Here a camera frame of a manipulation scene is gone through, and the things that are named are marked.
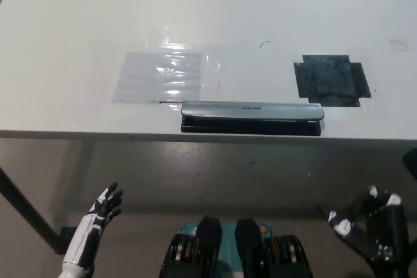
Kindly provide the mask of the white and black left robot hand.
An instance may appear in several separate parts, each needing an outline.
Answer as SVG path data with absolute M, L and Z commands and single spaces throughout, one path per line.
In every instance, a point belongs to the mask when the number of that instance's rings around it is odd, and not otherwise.
M 118 183 L 108 186 L 84 215 L 66 251 L 64 263 L 89 269 L 98 251 L 100 239 L 111 220 L 121 213 L 123 190 Z

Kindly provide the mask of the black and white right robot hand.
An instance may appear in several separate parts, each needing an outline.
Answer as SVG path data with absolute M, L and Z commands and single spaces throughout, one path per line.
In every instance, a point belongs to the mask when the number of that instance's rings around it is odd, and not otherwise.
M 409 277 L 412 262 L 401 197 L 369 186 L 343 210 L 318 206 L 334 234 L 360 255 L 375 277 Z

